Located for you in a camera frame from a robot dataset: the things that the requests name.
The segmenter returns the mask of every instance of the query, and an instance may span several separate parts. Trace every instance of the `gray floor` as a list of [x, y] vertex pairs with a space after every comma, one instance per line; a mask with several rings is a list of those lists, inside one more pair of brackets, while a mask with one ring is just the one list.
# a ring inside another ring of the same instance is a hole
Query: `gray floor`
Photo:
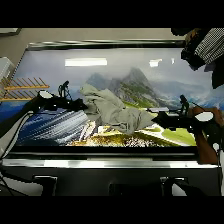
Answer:
[[0, 57], [15, 65], [28, 43], [65, 40], [184, 39], [170, 28], [22, 28], [16, 36], [0, 37]]

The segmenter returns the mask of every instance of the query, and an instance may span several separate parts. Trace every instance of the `crumpled cloth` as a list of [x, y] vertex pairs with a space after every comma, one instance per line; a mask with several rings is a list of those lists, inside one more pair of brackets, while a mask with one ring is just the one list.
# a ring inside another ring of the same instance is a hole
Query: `crumpled cloth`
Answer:
[[110, 90], [97, 90], [84, 84], [80, 92], [87, 99], [88, 109], [84, 110], [91, 121], [100, 120], [101, 125], [109, 125], [125, 134], [132, 134], [153, 124], [151, 116], [146, 111], [136, 108], [126, 108], [123, 102]]

